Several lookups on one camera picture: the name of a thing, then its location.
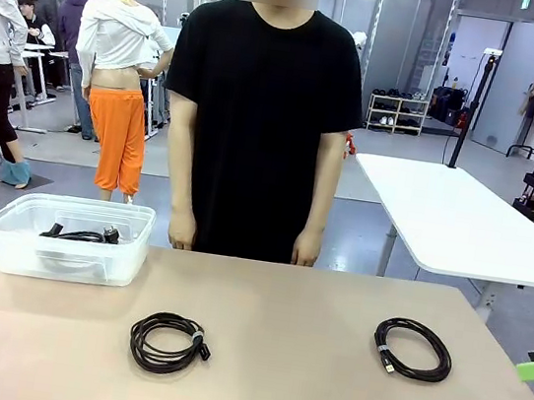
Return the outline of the person's left hand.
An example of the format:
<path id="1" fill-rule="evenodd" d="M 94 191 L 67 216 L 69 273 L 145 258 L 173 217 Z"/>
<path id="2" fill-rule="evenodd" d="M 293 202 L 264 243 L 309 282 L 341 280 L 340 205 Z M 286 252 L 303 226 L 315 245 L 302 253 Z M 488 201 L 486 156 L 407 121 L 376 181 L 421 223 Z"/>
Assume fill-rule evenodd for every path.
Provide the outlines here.
<path id="1" fill-rule="evenodd" d="M 301 267 L 312 267 L 321 250 L 323 232 L 319 230 L 302 230 L 295 240 L 292 264 Z"/>

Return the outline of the person's right hand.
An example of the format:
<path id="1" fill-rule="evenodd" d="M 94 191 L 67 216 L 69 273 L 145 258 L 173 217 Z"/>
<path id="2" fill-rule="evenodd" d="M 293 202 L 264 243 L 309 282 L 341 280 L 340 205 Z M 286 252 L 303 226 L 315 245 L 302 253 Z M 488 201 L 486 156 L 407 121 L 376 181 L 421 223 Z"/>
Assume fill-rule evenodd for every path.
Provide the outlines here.
<path id="1" fill-rule="evenodd" d="M 172 248 L 191 250 L 196 235 L 194 219 L 184 216 L 174 216 L 168 225 L 168 240 Z"/>

